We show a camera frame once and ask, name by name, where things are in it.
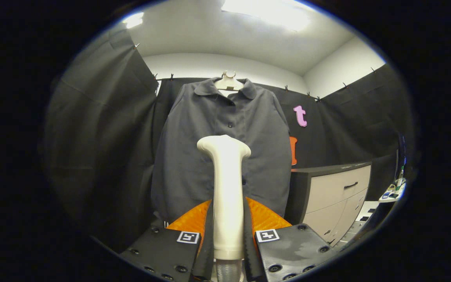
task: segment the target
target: white cabinet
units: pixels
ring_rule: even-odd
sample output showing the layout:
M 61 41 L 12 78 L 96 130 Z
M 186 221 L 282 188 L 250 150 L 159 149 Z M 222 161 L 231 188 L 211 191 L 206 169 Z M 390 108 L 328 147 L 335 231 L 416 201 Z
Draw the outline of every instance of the white cabinet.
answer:
M 346 201 L 344 200 L 340 203 L 331 205 L 330 207 L 325 207 L 324 209 L 306 214 L 302 222 L 306 223 L 325 241 L 329 242 L 331 241 L 329 239 L 332 234 L 332 230 L 339 222 L 340 216 L 344 212 L 345 207 Z
M 306 223 L 334 246 L 361 210 L 370 172 L 370 162 L 293 169 L 285 219 Z
M 327 242 L 333 241 L 331 243 L 331 246 L 334 246 L 340 239 L 342 239 L 342 236 L 346 234 L 347 230 L 349 230 L 351 225 L 356 220 L 356 217 L 358 216 L 359 212 L 361 211 L 361 207 L 363 206 L 363 202 L 365 201 L 366 192 L 367 189 L 346 200 L 346 206 L 344 208 L 344 211 L 342 212 L 342 216 L 340 217 L 339 222 L 333 228 L 333 231 L 331 232 L 332 236 L 327 240 Z
M 364 166 L 351 171 L 312 177 L 306 213 L 341 202 L 368 188 L 370 169 L 370 166 Z

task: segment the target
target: drawer handle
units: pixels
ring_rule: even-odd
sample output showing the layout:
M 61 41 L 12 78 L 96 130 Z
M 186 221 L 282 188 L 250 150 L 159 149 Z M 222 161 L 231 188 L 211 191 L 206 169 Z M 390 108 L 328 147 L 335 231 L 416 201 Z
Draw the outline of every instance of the drawer handle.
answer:
M 351 188 L 351 187 L 356 186 L 356 185 L 358 185 L 358 181 L 356 181 L 354 184 L 351 184 L 351 185 L 348 185 L 348 186 L 344 186 L 344 189 Z

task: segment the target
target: white wall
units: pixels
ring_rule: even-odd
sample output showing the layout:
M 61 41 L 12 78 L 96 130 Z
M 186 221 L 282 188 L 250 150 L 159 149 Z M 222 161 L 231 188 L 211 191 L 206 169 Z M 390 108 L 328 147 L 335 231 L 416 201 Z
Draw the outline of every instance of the white wall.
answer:
M 261 62 L 215 54 L 176 53 L 143 57 L 157 79 L 178 77 L 216 77 L 224 70 L 236 71 L 236 79 L 248 78 L 254 83 L 276 86 L 300 93 L 307 92 L 302 76 Z
M 355 37 L 311 68 L 304 81 L 311 96 L 323 98 L 384 64 L 374 50 Z

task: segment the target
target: shirt collar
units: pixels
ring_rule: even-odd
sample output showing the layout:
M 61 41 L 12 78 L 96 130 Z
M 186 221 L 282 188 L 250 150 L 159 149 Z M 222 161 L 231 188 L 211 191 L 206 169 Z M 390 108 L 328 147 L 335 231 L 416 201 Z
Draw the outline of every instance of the shirt collar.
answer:
M 200 96 L 219 94 L 218 89 L 215 87 L 214 82 L 221 79 L 221 77 L 209 78 L 201 82 L 195 89 L 195 93 Z M 238 92 L 243 93 L 246 98 L 253 100 L 256 97 L 255 85 L 249 79 L 238 79 L 239 82 L 245 84 Z

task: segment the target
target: black curtain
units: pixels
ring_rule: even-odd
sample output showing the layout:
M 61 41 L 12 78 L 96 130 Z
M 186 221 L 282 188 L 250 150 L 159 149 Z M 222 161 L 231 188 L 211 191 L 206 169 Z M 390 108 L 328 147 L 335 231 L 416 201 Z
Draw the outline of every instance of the black curtain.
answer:
M 45 171 L 75 222 L 116 252 L 150 221 L 156 88 L 122 24 L 96 37 L 52 85 Z
M 207 78 L 162 79 L 153 118 L 153 151 L 159 135 L 182 85 Z M 377 201 L 394 180 L 398 135 L 406 137 L 407 158 L 412 160 L 415 148 L 415 119 L 408 90 L 388 65 L 349 84 L 321 100 L 270 85 L 257 84 L 273 91 L 297 138 L 293 168 L 331 166 L 372 162 L 367 201 Z M 294 108 L 306 112 L 306 127 L 297 122 Z M 412 165 L 405 177 L 414 177 Z

